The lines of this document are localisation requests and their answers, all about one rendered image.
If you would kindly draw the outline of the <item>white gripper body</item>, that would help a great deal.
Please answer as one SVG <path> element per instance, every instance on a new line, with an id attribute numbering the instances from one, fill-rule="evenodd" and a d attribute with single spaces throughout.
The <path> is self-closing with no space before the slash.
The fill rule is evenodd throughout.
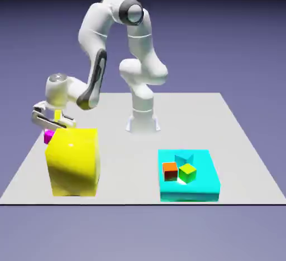
<path id="1" fill-rule="evenodd" d="M 32 111 L 32 122 L 40 126 L 42 129 L 57 130 L 58 128 L 75 128 L 76 121 L 65 117 L 63 112 L 60 111 L 60 119 L 49 119 L 43 113 L 36 110 Z"/>

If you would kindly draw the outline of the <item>small magenta cube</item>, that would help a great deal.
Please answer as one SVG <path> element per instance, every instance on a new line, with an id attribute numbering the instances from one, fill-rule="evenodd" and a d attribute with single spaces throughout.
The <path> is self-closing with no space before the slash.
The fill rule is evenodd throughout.
<path id="1" fill-rule="evenodd" d="M 49 142 L 51 141 L 54 133 L 55 133 L 54 130 L 50 130 L 50 129 L 44 130 L 44 143 L 45 144 L 49 144 Z"/>

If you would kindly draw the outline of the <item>small orange cube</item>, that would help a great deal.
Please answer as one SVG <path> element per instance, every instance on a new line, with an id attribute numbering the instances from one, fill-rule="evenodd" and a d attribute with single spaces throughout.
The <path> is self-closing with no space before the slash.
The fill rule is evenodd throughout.
<path id="1" fill-rule="evenodd" d="M 176 181 L 178 178 L 178 166 L 176 162 L 162 163 L 164 181 Z"/>

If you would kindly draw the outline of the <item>small cyan cube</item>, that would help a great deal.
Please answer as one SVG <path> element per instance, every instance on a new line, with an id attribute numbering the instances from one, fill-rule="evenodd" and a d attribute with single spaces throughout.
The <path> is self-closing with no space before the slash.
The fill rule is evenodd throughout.
<path id="1" fill-rule="evenodd" d="M 178 167 L 181 167 L 185 164 L 193 164 L 194 154 L 176 154 L 175 162 Z"/>

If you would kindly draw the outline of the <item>small green cube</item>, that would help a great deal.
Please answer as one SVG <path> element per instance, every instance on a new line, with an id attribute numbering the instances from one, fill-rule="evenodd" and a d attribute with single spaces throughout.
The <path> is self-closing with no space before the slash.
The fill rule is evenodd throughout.
<path id="1" fill-rule="evenodd" d="M 189 163 L 179 167 L 178 176 L 184 183 L 190 183 L 196 179 L 197 169 Z"/>

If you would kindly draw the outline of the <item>large yellow box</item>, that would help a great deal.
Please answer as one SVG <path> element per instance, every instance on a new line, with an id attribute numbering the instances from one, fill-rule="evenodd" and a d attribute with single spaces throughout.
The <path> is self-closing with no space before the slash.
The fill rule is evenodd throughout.
<path id="1" fill-rule="evenodd" d="M 54 196 L 96 195 L 101 173 L 96 128 L 57 129 L 45 157 Z"/>

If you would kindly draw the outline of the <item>large cyan box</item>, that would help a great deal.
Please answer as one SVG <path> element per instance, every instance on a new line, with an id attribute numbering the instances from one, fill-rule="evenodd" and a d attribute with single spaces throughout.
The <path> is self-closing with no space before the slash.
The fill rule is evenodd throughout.
<path id="1" fill-rule="evenodd" d="M 197 169 L 197 175 L 192 182 L 184 183 L 179 176 L 176 181 L 164 181 L 162 163 L 175 162 L 176 154 L 194 154 L 192 166 Z M 217 201 L 219 198 L 221 184 L 208 150 L 160 149 L 158 171 L 161 201 Z"/>

